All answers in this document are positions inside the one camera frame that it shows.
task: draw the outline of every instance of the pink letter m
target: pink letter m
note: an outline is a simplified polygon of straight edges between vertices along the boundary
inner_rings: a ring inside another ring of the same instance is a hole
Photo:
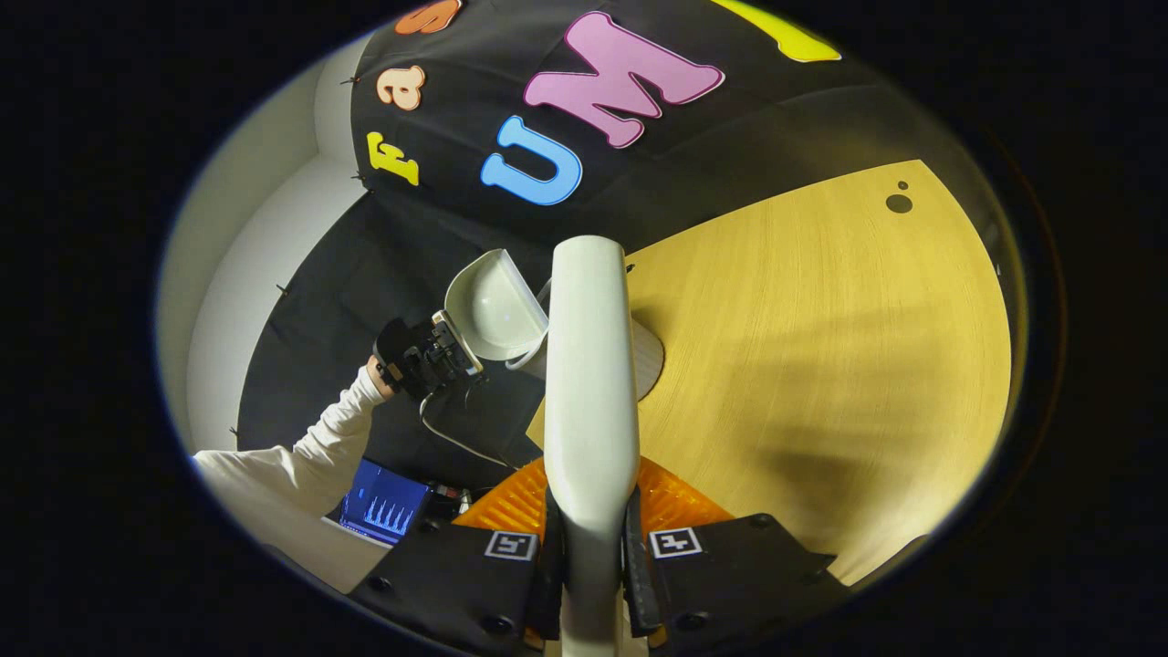
[[[698,65],[618,27],[603,12],[589,12],[576,19],[564,33],[564,42],[596,69],[582,72],[541,72],[527,83],[523,101],[528,105],[552,105],[578,117],[609,136],[609,145],[624,148],[645,132],[634,118],[617,118],[602,108],[652,118],[661,108],[633,78],[635,74],[661,90],[661,98],[681,105],[712,91],[725,74],[710,65]]]

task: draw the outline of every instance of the white cable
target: white cable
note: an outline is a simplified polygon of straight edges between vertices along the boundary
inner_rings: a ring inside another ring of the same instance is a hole
[[[465,444],[456,441],[454,438],[447,436],[446,434],[443,434],[438,429],[434,429],[433,427],[431,427],[430,426],[430,421],[426,420],[426,404],[430,403],[430,397],[432,397],[432,396],[434,396],[433,393],[427,394],[426,399],[422,400],[422,406],[418,407],[418,417],[422,419],[422,424],[424,424],[426,429],[430,429],[430,431],[433,435],[438,436],[439,438],[445,438],[445,440],[454,443],[456,445],[465,449],[466,451],[473,454],[474,456],[478,456],[479,458],[484,458],[484,459],[489,461],[492,463],[498,463],[499,465],[502,465],[503,468],[509,468],[512,470],[519,470],[519,468],[515,468],[514,465],[510,465],[509,463],[503,463],[502,461],[499,461],[498,458],[493,458],[493,457],[487,456],[487,455],[485,455],[485,454],[482,454],[480,451],[475,451],[475,450],[466,447]]]

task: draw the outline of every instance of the laptop screen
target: laptop screen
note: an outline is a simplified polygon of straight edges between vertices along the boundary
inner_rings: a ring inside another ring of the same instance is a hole
[[[397,545],[420,517],[429,496],[429,486],[362,459],[336,521],[359,534]]]

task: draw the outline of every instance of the orange mesh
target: orange mesh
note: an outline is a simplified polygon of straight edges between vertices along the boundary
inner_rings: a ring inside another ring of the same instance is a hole
[[[644,540],[648,540],[649,532],[734,520],[734,516],[710,498],[644,456],[637,472],[637,485],[641,489]],[[503,479],[453,524],[538,534],[543,544],[543,496],[547,487],[548,476],[543,470],[543,457],[540,457]]]
[[[734,520],[714,500],[644,456],[637,485],[641,489],[642,540],[648,540],[649,532]]]
[[[503,479],[452,524],[538,534],[540,545],[543,545],[543,493],[547,487],[548,476],[543,472],[543,457],[540,457]]]

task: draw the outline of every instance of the dark hole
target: dark hole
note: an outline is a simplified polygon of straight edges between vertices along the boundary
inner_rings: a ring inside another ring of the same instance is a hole
[[[904,194],[892,194],[884,200],[884,203],[888,206],[888,209],[898,214],[904,214],[912,209],[912,200]]]
[[[503,618],[502,616],[487,616],[480,624],[487,634],[496,636],[509,634],[514,627],[510,621]]]

